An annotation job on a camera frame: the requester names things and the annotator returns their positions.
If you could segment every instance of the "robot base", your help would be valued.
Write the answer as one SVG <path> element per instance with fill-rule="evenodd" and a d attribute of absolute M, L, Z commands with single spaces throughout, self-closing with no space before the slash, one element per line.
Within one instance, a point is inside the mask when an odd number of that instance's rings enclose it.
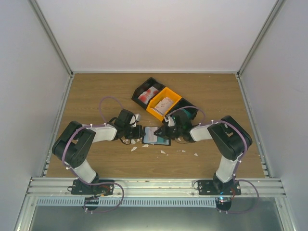
<path fill-rule="evenodd" d="M 234 190 L 235 195 L 241 195 L 241 188 L 239 188 L 240 184 L 237 182 L 236 184 L 232 184 L 230 187 L 226 188 L 222 192 L 217 192 L 217 189 L 215 188 L 213 184 L 213 180 L 198 180 L 198 191 L 199 195 L 213 195 L 213 196 L 223 196 L 223 195 L 233 195 L 233 192 L 231 189 Z"/>
<path fill-rule="evenodd" d="M 95 183 L 102 182 L 114 182 L 114 180 L 101 180 Z M 80 180 L 74 180 L 73 186 L 68 187 L 68 190 L 72 195 L 99 195 L 102 194 L 104 196 L 112 195 L 114 191 L 113 184 L 102 184 L 98 186 L 89 186 L 82 183 Z"/>

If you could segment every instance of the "white wall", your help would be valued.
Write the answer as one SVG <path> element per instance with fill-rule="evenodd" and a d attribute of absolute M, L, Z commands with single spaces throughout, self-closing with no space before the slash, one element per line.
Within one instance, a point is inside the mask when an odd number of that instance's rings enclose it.
<path fill-rule="evenodd" d="M 308 225 L 307 9 L 307 0 L 286 1 L 243 75 L 271 172 L 282 179 L 302 231 Z"/>
<path fill-rule="evenodd" d="M 38 0 L 73 71 L 235 72 L 276 0 Z"/>
<path fill-rule="evenodd" d="M 0 3 L 0 223 L 13 230 L 38 176 L 68 74 L 26 0 Z"/>

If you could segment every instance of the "wooden floor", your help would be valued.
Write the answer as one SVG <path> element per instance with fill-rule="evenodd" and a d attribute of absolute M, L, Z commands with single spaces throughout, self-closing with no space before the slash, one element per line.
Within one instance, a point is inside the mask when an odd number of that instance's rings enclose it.
<path fill-rule="evenodd" d="M 231 74 L 77 74 L 59 134 L 72 120 L 82 124 L 103 123 L 98 104 L 104 96 L 115 96 L 126 109 L 141 114 L 141 125 L 160 126 L 161 122 L 131 100 L 134 90 L 149 77 L 154 77 L 194 105 L 203 108 L 207 122 L 231 115 L 253 136 L 238 83 Z M 113 100 L 106 100 L 102 106 L 108 120 L 118 116 L 120 109 Z M 195 123 L 199 123 L 201 118 L 202 115 L 198 114 Z M 101 177 L 211 178 L 221 158 L 212 140 L 189 144 L 172 142 L 171 146 L 142 146 L 141 142 L 124 145 L 119 140 L 97 142 L 91 146 L 87 160 Z M 61 165 L 61 161 L 52 155 L 47 177 L 72 176 Z M 264 177 L 255 140 L 240 164 L 237 177 Z"/>

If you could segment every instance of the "purple cable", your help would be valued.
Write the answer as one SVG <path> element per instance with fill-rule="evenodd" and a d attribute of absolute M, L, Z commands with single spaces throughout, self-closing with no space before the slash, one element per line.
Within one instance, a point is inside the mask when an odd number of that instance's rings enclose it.
<path fill-rule="evenodd" d="M 174 111 L 170 112 L 170 113 L 167 114 L 165 117 L 168 117 L 168 116 L 172 115 L 173 113 L 175 113 L 176 111 L 179 111 L 179 110 L 182 110 L 182 109 L 185 109 L 185 108 L 194 108 L 194 109 L 199 110 L 199 111 L 203 114 L 203 119 L 202 119 L 202 121 L 201 121 L 201 124 L 204 123 L 205 117 L 206 117 L 205 112 L 204 112 L 201 108 L 195 107 L 195 106 L 185 106 L 185 107 L 181 107 L 181 108 L 179 108 L 179 109 L 177 109 L 177 110 L 174 110 Z"/>
<path fill-rule="evenodd" d="M 96 125 L 96 126 L 85 125 L 85 126 L 82 126 L 82 127 L 78 128 L 78 129 L 73 133 L 73 135 L 71 136 L 71 138 L 69 138 L 69 140 L 68 140 L 68 142 L 67 142 L 67 144 L 66 144 L 66 146 L 65 146 L 65 148 L 64 148 L 63 155 L 62 155 L 62 164 L 63 164 L 64 166 L 70 168 L 71 172 L 72 172 L 76 177 L 78 177 L 78 180 L 80 180 L 80 181 L 81 181 L 82 183 L 84 183 L 84 184 L 87 184 L 87 185 L 90 185 L 90 186 L 97 186 L 97 185 L 103 185 L 103 184 L 115 184 L 115 185 L 117 185 L 117 186 L 120 187 L 120 189 L 122 190 L 122 198 L 121 198 L 120 202 L 119 202 L 115 207 L 113 207 L 113 208 L 111 208 L 111 209 L 107 209 L 107 210 L 104 210 L 104 211 L 97 211 L 97 212 L 95 212 L 95 213 L 107 213 L 107 212 L 110 212 L 110 211 L 112 211 L 112 210 L 115 210 L 116 208 L 118 208 L 118 207 L 122 204 L 122 202 L 123 202 L 123 200 L 124 200 L 124 189 L 123 189 L 123 187 L 122 187 L 120 184 L 115 183 L 115 182 L 88 183 L 88 182 L 84 181 L 83 179 L 81 179 L 81 178 L 73 171 L 73 169 L 71 168 L 70 165 L 67 165 L 67 164 L 65 163 L 66 152 L 67 152 L 68 147 L 69 147 L 69 145 L 71 144 L 72 140 L 74 139 L 74 137 L 75 137 L 81 130 L 86 129 L 86 128 L 90 128 L 90 127 L 97 128 L 97 127 L 102 127 L 102 125 Z"/>
<path fill-rule="evenodd" d="M 100 110 L 101 117 L 103 118 L 104 122 L 107 123 L 107 120 L 105 119 L 105 117 L 104 117 L 104 115 L 103 115 L 103 113 L 102 113 L 102 107 L 101 107 L 101 104 L 102 104 L 102 102 L 103 102 L 105 99 L 113 99 L 113 100 L 115 100 L 115 101 L 117 101 L 117 102 L 119 103 L 119 105 L 121 106 L 122 109 L 124 109 L 124 107 L 123 107 L 123 105 L 121 104 L 121 102 L 120 102 L 117 98 L 115 98 L 115 97 L 112 97 L 112 96 L 103 97 L 103 98 L 101 99 L 101 101 L 100 101 L 100 104 L 99 104 L 99 107 L 98 107 L 98 108 L 99 108 L 99 110 Z"/>

